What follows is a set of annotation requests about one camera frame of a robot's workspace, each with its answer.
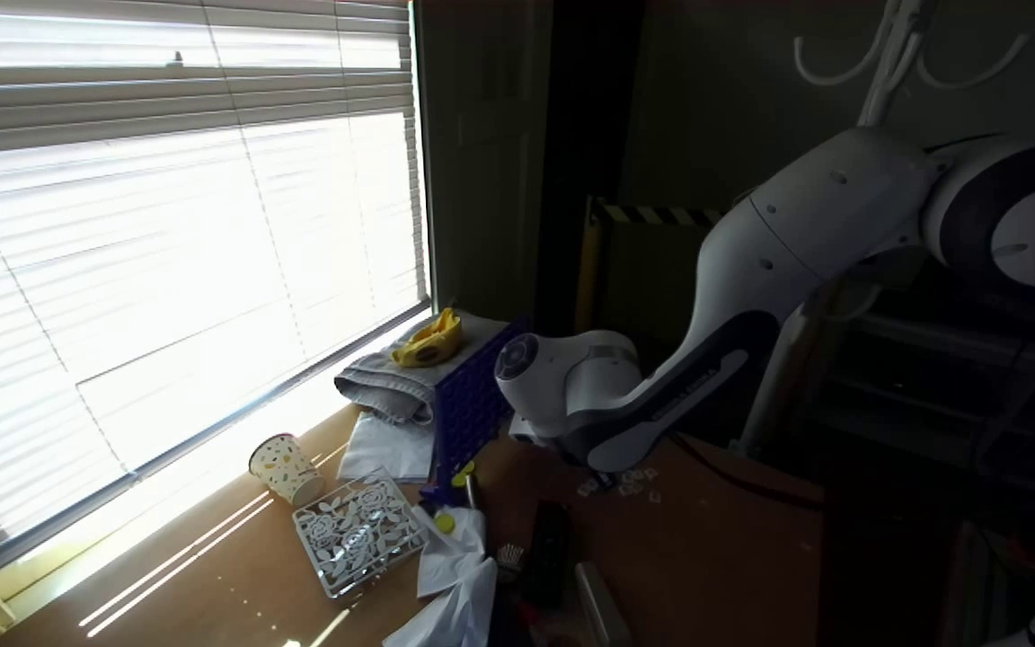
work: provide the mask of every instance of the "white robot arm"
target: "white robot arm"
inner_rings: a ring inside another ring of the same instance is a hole
[[[594,472],[624,472],[695,407],[763,370],[780,324],[821,283],[870,254],[919,244],[919,212],[934,183],[938,164],[923,151],[877,128],[836,133],[766,180],[704,236],[688,337],[649,376],[639,374],[629,337],[585,331],[514,337],[495,358],[495,386],[527,419],[536,445]]]

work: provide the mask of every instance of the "window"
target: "window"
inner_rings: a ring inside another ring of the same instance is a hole
[[[0,566],[429,300],[401,0],[0,0]]]

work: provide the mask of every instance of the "wooden table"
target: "wooden table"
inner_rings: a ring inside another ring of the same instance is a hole
[[[336,476],[353,410],[302,439]],[[750,482],[824,494],[780,472],[702,445]],[[817,642],[824,518],[718,482],[663,441],[649,494],[579,496],[583,476],[558,455],[494,441],[477,455],[489,543],[527,543],[536,503],[570,514],[579,557],[609,579],[639,642]],[[0,642],[382,642],[425,603],[416,560],[356,602],[325,597],[294,540],[290,509],[240,477],[76,585]],[[548,620],[558,642],[591,642],[579,602]]]

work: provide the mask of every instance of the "table surface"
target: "table surface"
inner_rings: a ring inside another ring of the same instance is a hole
[[[302,439],[325,476],[336,476],[353,417],[346,410]],[[817,487],[763,465],[713,445],[696,452],[758,487],[824,501]],[[552,501],[637,642],[817,642],[824,514],[726,487],[671,441],[646,466],[646,494],[579,496],[583,472],[531,445],[494,441],[477,455],[489,548],[526,548],[540,501]],[[238,477],[0,642],[382,642],[425,608],[415,579],[416,560],[407,560],[353,602],[327,602],[290,509]],[[576,592],[543,628],[558,642],[591,642]]]

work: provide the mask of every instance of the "white wall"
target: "white wall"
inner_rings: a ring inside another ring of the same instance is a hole
[[[840,73],[870,44],[877,11],[877,0],[646,0],[623,197],[728,206],[851,125],[870,76],[817,90],[798,80],[791,38],[804,35],[817,73]],[[938,76],[964,80],[991,66],[1018,34],[1035,35],[1035,0],[938,0],[927,61]],[[938,95],[911,76],[889,125],[913,144],[988,128],[1035,138],[1035,38],[1004,80],[976,90]],[[605,324],[679,337],[695,248],[689,234],[619,234]]]

